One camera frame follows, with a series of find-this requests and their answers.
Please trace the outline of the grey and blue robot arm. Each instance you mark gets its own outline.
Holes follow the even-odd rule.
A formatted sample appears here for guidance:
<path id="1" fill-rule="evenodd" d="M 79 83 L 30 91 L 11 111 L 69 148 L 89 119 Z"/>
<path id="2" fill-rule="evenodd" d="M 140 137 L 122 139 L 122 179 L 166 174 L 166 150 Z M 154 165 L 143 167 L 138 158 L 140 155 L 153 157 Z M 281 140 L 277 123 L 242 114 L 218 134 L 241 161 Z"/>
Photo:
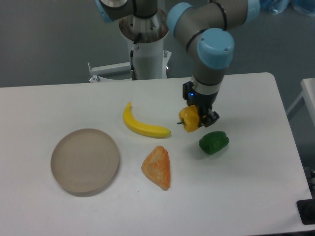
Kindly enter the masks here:
<path id="1" fill-rule="evenodd" d="M 97 0 L 105 22 L 119 21 L 121 33 L 131 41 L 130 72 L 138 80 L 143 70 L 135 63 L 141 44 L 161 40 L 167 33 L 185 48 L 194 62 L 191 80 L 183 84 L 187 108 L 180 112 L 180 124 L 192 132 L 214 124 L 219 115 L 213 103 L 234 52 L 229 29 L 255 19 L 260 11 L 257 0 L 211 0 L 194 8 L 187 2 L 173 6 L 168 13 L 155 0 Z"/>

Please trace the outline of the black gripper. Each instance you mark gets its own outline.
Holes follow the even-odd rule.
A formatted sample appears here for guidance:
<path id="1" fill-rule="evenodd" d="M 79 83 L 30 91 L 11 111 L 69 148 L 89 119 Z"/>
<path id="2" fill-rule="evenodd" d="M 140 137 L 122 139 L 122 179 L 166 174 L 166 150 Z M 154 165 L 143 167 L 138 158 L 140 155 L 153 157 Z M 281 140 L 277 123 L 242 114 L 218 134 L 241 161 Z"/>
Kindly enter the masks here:
<path id="1" fill-rule="evenodd" d="M 189 81 L 183 84 L 183 99 L 187 101 L 187 105 L 195 105 L 198 108 L 201 118 L 201 125 L 209 127 L 213 125 L 220 116 L 213 111 L 213 103 L 218 92 L 212 94 L 201 94 L 193 88 L 193 82 Z"/>

